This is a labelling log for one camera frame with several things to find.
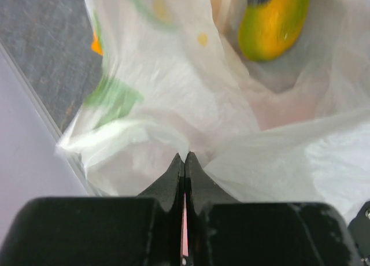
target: black object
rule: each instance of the black object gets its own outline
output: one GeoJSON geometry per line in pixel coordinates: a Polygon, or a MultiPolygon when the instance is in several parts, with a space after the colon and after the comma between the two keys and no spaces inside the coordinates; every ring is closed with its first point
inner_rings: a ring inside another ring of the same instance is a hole
{"type": "Polygon", "coordinates": [[[179,156],[136,198],[42,198],[17,215],[0,265],[362,265],[326,204],[241,204],[179,156]]]}

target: beige object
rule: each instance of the beige object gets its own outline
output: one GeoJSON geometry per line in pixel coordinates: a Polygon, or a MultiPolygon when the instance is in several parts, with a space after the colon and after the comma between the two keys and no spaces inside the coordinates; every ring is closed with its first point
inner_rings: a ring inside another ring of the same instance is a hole
{"type": "Polygon", "coordinates": [[[247,5],[247,0],[210,0],[210,2],[214,24],[222,34],[238,25],[247,5]]]}

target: gray carpet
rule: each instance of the gray carpet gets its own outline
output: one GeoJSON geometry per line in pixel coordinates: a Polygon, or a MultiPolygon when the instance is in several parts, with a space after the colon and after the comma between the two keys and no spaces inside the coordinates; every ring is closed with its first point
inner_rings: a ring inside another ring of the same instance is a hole
{"type": "Polygon", "coordinates": [[[83,0],[0,0],[0,42],[62,131],[100,79],[91,40],[83,0]]]}

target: translucent bag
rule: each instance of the translucent bag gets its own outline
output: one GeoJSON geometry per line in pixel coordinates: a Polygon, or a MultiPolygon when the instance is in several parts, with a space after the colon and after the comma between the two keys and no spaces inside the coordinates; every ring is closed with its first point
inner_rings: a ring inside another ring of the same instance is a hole
{"type": "Polygon", "coordinates": [[[242,201],[323,201],[349,222],[370,198],[370,0],[311,0],[263,64],[238,55],[241,13],[220,34],[211,0],[85,1],[103,78],[58,145],[99,189],[140,193],[192,150],[242,201]]]}

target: gray surface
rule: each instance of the gray surface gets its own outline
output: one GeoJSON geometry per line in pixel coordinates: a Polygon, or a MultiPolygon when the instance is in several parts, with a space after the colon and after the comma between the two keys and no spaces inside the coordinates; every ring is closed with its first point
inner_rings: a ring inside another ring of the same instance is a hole
{"type": "Polygon", "coordinates": [[[17,211],[30,199],[90,193],[82,173],[54,155],[56,129],[27,92],[29,87],[14,74],[0,46],[0,245],[17,211]]]}
{"type": "Polygon", "coordinates": [[[0,0],[0,42],[62,131],[100,79],[91,40],[83,0],[0,0]]]}

